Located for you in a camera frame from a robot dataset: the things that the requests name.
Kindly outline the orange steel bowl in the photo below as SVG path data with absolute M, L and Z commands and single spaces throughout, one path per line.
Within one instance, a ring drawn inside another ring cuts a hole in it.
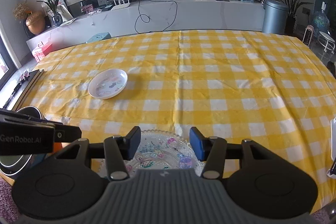
M 35 106 L 26 106 L 17 112 L 34 118 L 45 119 L 41 111 Z M 27 170 L 42 162 L 46 156 L 46 154 L 1 156 L 1 175 L 16 180 Z

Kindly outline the clear glass plate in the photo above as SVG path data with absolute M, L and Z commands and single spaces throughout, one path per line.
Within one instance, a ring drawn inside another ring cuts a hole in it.
M 139 169 L 190 168 L 200 176 L 205 165 L 197 159 L 187 139 L 162 130 L 143 130 L 133 159 L 124 163 L 130 177 Z

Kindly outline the small white sticker plate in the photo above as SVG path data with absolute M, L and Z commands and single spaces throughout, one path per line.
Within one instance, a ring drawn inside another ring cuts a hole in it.
M 106 100 L 120 94 L 127 85 L 128 76 L 122 69 L 108 69 L 96 75 L 88 85 L 88 93 Z

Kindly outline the yellow checkered tablecloth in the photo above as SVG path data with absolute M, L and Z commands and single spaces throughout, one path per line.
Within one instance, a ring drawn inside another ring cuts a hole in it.
M 53 121 L 81 128 L 92 143 L 132 127 L 191 127 L 230 143 L 252 139 L 314 178 L 318 210 L 335 199 L 330 121 L 335 78 L 300 40 L 252 31 L 156 32 L 80 44 L 50 53 L 24 101 Z M 124 90 L 93 98 L 99 73 L 122 69 Z

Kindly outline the pink storage box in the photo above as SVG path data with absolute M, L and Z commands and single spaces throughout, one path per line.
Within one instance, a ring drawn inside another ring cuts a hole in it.
M 53 46 L 51 42 L 47 42 L 47 43 L 40 42 L 32 50 L 32 55 L 36 59 L 36 61 L 39 63 L 52 51 L 53 51 Z

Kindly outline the light blue plastic stool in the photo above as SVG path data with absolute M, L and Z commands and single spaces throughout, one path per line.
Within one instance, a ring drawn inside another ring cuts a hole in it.
M 106 40 L 110 38 L 111 38 L 111 35 L 109 32 L 99 33 L 99 34 L 95 34 L 90 39 L 88 39 L 86 43 L 98 42 L 98 41 L 102 41 L 102 40 Z

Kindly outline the gold vase with dried flowers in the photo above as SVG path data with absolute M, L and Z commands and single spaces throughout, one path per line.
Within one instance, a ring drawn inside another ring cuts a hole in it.
M 13 9 L 13 16 L 17 20 L 21 20 L 23 25 L 33 35 L 41 34 L 46 28 L 45 14 L 43 11 L 33 11 L 28 3 L 20 2 Z

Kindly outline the white tv cabinet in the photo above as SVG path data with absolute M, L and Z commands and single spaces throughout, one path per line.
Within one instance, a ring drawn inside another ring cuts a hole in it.
M 261 31 L 261 3 L 216 0 L 140 0 L 120 10 L 83 15 L 27 40 L 29 50 L 51 42 L 55 50 L 85 43 L 95 34 L 112 37 L 175 30 Z

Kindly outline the green plant in blue vase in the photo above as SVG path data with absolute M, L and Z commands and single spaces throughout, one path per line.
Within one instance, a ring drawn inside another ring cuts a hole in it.
M 46 4 L 53 13 L 52 21 L 55 26 L 59 27 L 63 23 L 63 18 L 58 12 L 59 0 L 45 0 L 38 1 L 40 3 Z

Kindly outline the white wifi router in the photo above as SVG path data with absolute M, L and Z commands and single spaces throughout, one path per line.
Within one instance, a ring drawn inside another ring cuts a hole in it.
M 130 0 L 113 0 L 112 10 L 120 10 L 130 6 Z

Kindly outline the grey metal trash bin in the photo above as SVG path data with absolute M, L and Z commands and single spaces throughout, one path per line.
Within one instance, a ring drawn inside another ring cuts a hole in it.
M 265 14 L 262 32 L 283 35 L 288 16 L 288 6 L 275 0 L 265 0 L 263 6 Z

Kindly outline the white round side stool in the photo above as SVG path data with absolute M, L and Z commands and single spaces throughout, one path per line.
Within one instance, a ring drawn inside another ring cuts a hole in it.
M 335 40 L 327 33 L 320 31 L 317 37 L 317 42 L 323 46 L 323 51 L 327 53 L 331 52 L 333 55 L 335 52 Z

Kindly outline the blue water jug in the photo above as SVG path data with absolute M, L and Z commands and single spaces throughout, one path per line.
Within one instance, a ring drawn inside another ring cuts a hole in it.
M 322 2 L 321 9 L 314 13 L 312 26 L 314 28 L 314 36 L 318 36 L 319 32 L 328 32 L 330 21 L 326 15 L 326 3 Z

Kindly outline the potted plant by bin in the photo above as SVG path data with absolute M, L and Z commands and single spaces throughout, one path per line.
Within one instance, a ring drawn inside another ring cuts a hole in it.
M 286 19 L 285 33 L 287 35 L 292 35 L 294 33 L 297 10 L 303 5 L 312 5 L 313 3 L 302 0 L 280 0 L 280 1 L 288 6 L 288 15 Z

